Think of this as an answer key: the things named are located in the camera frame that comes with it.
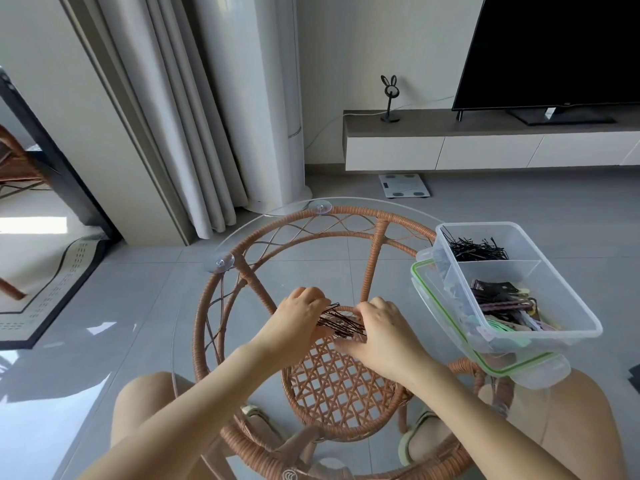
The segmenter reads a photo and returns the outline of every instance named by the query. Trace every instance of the bunny figurine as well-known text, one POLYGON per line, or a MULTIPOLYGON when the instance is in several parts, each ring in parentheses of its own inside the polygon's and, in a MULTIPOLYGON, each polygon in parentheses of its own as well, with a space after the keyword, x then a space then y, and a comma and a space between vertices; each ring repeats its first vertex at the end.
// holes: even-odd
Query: bunny figurine
POLYGON ((389 98, 387 112, 380 116, 380 119, 385 123, 396 123, 400 121, 400 116, 391 112, 391 99, 395 99, 400 95, 400 89, 396 87, 397 77, 392 75, 391 83, 389 83, 389 80, 383 75, 380 76, 380 79, 382 79, 382 83, 385 85, 385 95, 389 98))

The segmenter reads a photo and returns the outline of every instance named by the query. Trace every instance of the floor mat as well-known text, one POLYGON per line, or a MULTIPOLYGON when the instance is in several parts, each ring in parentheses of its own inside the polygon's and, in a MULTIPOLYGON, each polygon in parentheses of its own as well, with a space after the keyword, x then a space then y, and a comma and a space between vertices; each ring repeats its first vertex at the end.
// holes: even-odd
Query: floor mat
POLYGON ((0 350, 30 349, 91 275, 110 241, 105 234, 69 244, 48 282, 19 301, 0 294, 0 350))

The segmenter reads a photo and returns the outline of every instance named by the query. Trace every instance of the glass tabletop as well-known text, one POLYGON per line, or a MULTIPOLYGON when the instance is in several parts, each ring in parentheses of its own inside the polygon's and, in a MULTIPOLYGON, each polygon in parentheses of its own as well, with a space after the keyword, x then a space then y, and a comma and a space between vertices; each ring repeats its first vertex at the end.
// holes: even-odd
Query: glass tabletop
MULTIPOLYGON (((183 298, 172 340, 172 373, 176 393, 180 394, 195 382, 194 362, 198 363, 201 376, 213 370, 225 356, 260 330, 270 316, 269 303, 275 306, 299 286, 316 286, 333 303, 345 307, 355 306, 364 298, 374 296, 393 301, 434 358, 442 363, 457 361, 463 357, 462 352, 428 312, 411 278, 416 252, 432 245, 433 236, 425 229, 434 230, 442 222, 437 217, 400 202, 335 197, 286 205, 240 227, 217 249, 214 250, 212 246, 204 269, 183 298), (379 221, 388 222, 388 225, 380 230, 379 221), (379 254, 372 259, 371 249, 376 232, 382 235, 382 243, 379 254), (258 285, 247 284, 247 270, 251 270, 258 285), (373 274, 370 290, 364 296, 363 283, 367 281, 368 270, 373 274), (256 293, 256 287, 264 293, 256 293), (193 318, 198 311, 200 329, 194 334, 193 318)), ((333 354, 330 349, 317 350, 321 355, 333 354)), ((373 394, 383 390, 382 387, 376 389, 381 384, 380 378, 373 376, 369 379, 373 394)), ((460 376, 460 379, 469 388, 474 387, 472 377, 460 376)), ((281 441, 304 430, 300 415, 296 414, 287 400, 284 382, 280 374, 276 374, 258 388, 248 402, 254 406, 246 410, 249 418, 239 415, 232 422, 236 432, 243 425, 249 431, 255 430, 252 416, 259 417, 254 422, 266 422, 281 441)), ((490 386, 496 393, 505 383, 505 380, 493 381, 490 386)), ((329 391, 327 394, 339 393, 329 391)), ((535 396, 526 400, 537 401, 538 412, 544 415, 549 402, 548 390, 542 390, 535 396)), ((302 406, 309 407, 303 394, 299 394, 297 399, 302 406)), ((387 404, 391 400, 391 396, 381 398, 387 404)), ((494 406, 500 410, 504 405, 496 399, 494 406)), ((417 398, 408 402, 409 425, 420 416, 424 407, 417 398)), ((362 415, 362 409, 352 409, 349 421, 354 425, 363 420, 366 414, 362 415)), ((319 422, 330 422, 331 418, 321 413, 319 422)), ((538 441, 543 434, 540 424, 520 421, 517 427, 538 441)), ((379 431, 363 438, 352 441, 343 438, 320 441, 322 438, 312 438, 314 441, 306 441, 306 444, 313 446, 300 452, 304 462, 300 463, 296 455, 290 464, 286 464, 286 472, 282 474, 283 477, 286 474, 289 480, 304 475, 313 478, 351 478, 391 472, 393 476, 397 473, 393 472, 403 466, 398 455, 402 437, 396 414, 379 431)), ((441 438, 441 445, 446 443, 446 439, 446 435, 441 438)), ((437 468, 442 458, 449 454, 446 449, 443 451, 440 451, 439 457, 425 462, 424 468, 437 468)), ((213 471, 218 471, 210 456, 203 458, 213 471)), ((238 456, 231 456, 227 460, 238 478, 259 477, 238 456)), ((473 469, 471 471, 470 475, 477 474, 473 469)))

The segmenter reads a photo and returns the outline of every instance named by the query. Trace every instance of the curtain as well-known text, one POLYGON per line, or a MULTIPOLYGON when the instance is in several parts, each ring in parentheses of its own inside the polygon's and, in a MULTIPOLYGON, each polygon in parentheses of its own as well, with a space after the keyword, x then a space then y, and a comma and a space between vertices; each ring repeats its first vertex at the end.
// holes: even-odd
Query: curtain
POLYGON ((142 112, 198 236, 248 199, 181 0, 98 0, 142 112))

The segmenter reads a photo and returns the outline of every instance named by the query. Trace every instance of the television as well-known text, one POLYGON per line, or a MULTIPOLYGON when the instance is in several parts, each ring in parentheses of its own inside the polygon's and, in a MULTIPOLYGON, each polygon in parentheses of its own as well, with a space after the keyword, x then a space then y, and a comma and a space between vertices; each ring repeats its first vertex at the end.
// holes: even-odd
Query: television
POLYGON ((563 109, 640 103, 639 14, 640 0, 484 0, 452 110, 579 123, 595 113, 563 109))

